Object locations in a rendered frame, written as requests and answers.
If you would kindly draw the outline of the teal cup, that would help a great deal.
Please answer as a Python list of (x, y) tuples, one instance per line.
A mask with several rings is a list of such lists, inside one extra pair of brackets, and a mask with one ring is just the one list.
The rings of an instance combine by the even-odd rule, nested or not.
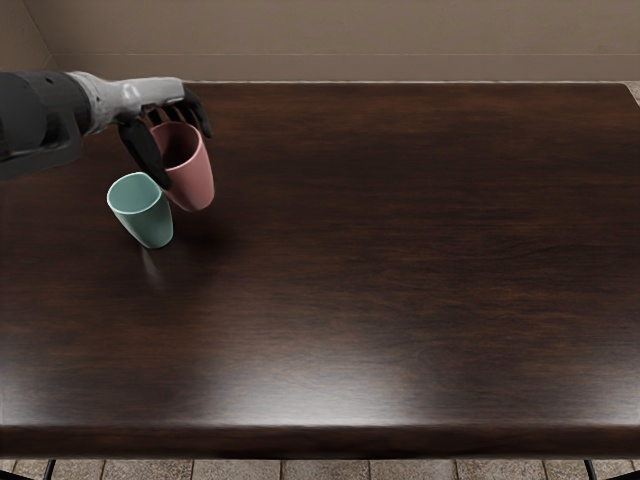
[(162, 248), (173, 239), (169, 203), (146, 173), (130, 173), (116, 180), (106, 201), (121, 225), (143, 247)]

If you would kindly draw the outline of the pink cup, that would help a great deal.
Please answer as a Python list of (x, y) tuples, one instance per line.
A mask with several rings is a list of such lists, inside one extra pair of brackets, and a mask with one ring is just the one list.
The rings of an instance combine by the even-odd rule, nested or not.
[(169, 199), (187, 212), (207, 208), (215, 195), (211, 163), (199, 131), (182, 122), (167, 122), (151, 129), (162, 166), (171, 180)]

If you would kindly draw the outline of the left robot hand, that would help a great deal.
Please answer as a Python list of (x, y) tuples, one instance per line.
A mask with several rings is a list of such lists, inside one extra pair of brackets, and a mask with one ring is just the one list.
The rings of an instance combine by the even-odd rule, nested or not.
[(84, 91), (89, 104), (90, 134), (115, 125), (121, 142), (140, 170), (162, 189), (169, 190), (172, 181), (163, 166), (159, 147), (150, 125), (163, 123), (160, 114), (175, 122), (195, 127), (207, 138), (212, 130), (199, 97), (176, 77), (149, 77), (109, 81), (95, 75), (75, 71), (69, 74)]

